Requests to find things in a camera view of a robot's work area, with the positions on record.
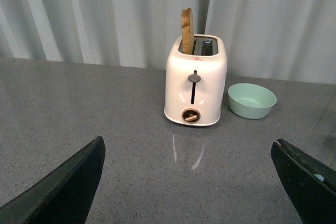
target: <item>bowl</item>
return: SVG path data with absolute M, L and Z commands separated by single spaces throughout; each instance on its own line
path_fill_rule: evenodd
M 228 89 L 231 110 L 247 119 L 264 118 L 277 97 L 268 89 L 251 83 L 238 83 Z

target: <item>gray countertop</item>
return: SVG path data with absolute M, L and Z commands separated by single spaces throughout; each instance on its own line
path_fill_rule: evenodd
M 236 116 L 249 82 L 277 103 Z M 270 157 L 283 138 L 336 169 L 335 85 L 228 76 L 218 123 L 169 121 L 165 71 L 0 58 L 0 205 L 97 135 L 106 158 L 87 223 L 301 223 Z

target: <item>white toaster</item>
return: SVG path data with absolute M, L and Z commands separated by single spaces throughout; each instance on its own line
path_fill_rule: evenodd
M 167 60 L 164 113 L 175 123 L 208 126 L 218 122 L 227 58 L 222 40 L 194 35 L 192 55 L 183 53 L 182 36 Z

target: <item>white curtain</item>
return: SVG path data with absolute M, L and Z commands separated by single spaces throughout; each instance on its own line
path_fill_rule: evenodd
M 186 7 L 230 74 L 336 84 L 336 0 L 0 0 L 0 57 L 165 69 Z

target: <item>toaster dial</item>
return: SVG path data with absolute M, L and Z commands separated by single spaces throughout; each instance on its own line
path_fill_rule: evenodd
M 200 120 L 201 114 L 196 109 L 186 109 L 183 111 L 182 117 L 187 123 L 196 123 Z

